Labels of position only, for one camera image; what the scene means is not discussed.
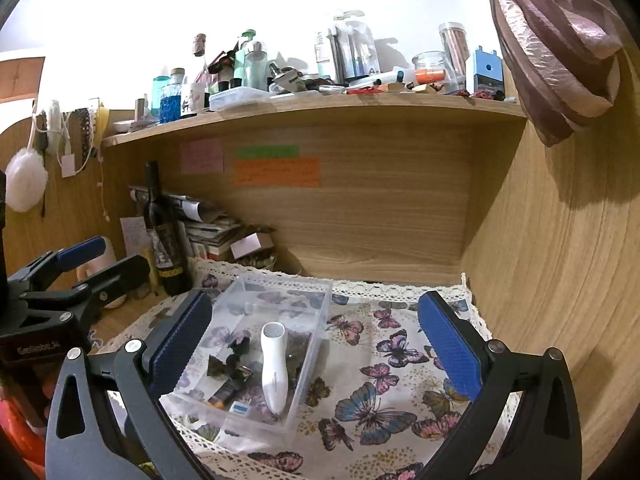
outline silver screw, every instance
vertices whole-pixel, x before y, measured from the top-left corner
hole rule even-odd
[[[133,352],[137,352],[141,348],[142,348],[142,341],[140,341],[140,339],[132,339],[131,341],[127,342],[126,345],[124,345],[124,349],[127,352],[130,352],[132,354]]]
[[[489,347],[489,350],[491,350],[491,352],[493,352],[494,354],[501,354],[507,349],[505,344],[499,339],[489,339],[487,345]]]
[[[82,353],[82,350],[79,349],[77,346],[74,346],[71,350],[69,350],[69,352],[66,353],[66,357],[71,360],[78,359],[81,353]]]
[[[562,352],[557,348],[552,346],[549,350],[547,350],[547,352],[549,352],[549,357],[551,357],[554,361],[562,361]]]

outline pink sticky note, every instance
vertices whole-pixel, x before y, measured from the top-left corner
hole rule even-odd
[[[201,139],[180,145],[180,173],[222,173],[224,171],[220,139]]]

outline white lid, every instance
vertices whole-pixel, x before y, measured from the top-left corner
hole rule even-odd
[[[462,23],[458,23],[458,22],[444,22],[444,23],[441,23],[438,26],[438,32],[442,32],[443,30],[446,30],[448,28],[458,28],[462,32],[466,32],[465,26]]]

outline green sticky note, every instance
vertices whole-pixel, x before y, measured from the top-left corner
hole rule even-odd
[[[236,150],[237,160],[250,158],[296,158],[300,156],[300,147],[289,144],[273,146],[243,146]]]

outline small white box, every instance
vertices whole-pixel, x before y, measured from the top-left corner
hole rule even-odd
[[[231,244],[231,252],[234,254],[234,258],[242,258],[248,254],[255,253],[262,249],[269,249],[273,247],[273,241],[267,233],[254,233],[245,238],[241,238],[237,242]]]

